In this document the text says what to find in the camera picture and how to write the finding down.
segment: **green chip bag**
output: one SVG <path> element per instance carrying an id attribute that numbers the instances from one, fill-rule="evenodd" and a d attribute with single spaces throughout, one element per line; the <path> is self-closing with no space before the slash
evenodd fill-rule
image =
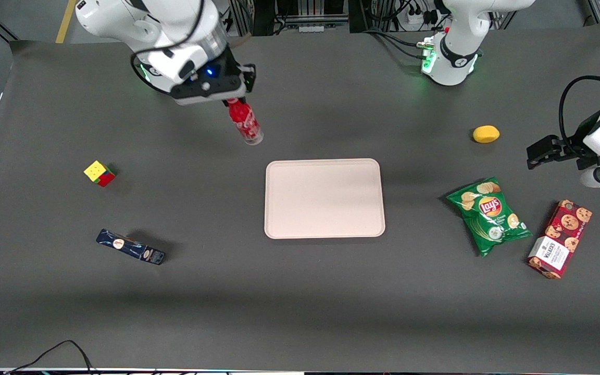
<path id="1" fill-rule="evenodd" d="M 531 236 L 527 226 L 506 204 L 497 179 L 492 177 L 448 195 L 459 207 L 481 256 L 495 245 Z"/>

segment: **plastic tray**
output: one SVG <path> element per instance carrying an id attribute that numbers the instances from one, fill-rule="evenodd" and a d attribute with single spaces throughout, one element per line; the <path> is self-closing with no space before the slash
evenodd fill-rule
<path id="1" fill-rule="evenodd" d="M 273 161 L 267 166 L 268 237 L 379 237 L 384 231 L 381 171 L 376 160 Z"/>

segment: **white label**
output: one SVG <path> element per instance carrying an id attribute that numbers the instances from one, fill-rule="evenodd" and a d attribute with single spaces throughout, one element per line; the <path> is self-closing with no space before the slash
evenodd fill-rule
<path id="1" fill-rule="evenodd" d="M 569 249 L 566 249 L 566 247 L 560 245 L 559 242 L 544 235 L 536 240 L 529 256 L 538 257 L 550 266 L 557 268 L 557 270 L 561 270 L 566 258 L 569 256 Z"/>

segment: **lemon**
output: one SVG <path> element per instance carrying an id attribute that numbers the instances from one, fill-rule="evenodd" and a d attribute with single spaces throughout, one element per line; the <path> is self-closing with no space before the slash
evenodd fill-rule
<path id="1" fill-rule="evenodd" d="M 479 126 L 473 131 L 473 140 L 478 143 L 495 142 L 499 138 L 499 131 L 492 125 Z"/>

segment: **cardboard box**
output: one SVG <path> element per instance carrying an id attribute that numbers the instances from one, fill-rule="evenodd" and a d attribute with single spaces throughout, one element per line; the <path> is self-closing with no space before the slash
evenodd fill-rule
<path id="1" fill-rule="evenodd" d="M 166 256 L 165 252 L 141 244 L 140 242 L 134 241 L 128 237 L 124 237 L 123 235 L 112 233 L 107 229 L 101 230 L 101 232 L 98 234 L 98 237 L 96 237 L 96 242 L 108 247 L 112 247 L 113 249 L 118 249 L 124 254 L 133 256 L 133 258 L 137 258 L 152 264 L 161 264 Z"/>
<path id="2" fill-rule="evenodd" d="M 562 278 L 591 216 L 591 211 L 568 199 L 559 202 L 527 264 L 548 279 Z"/>

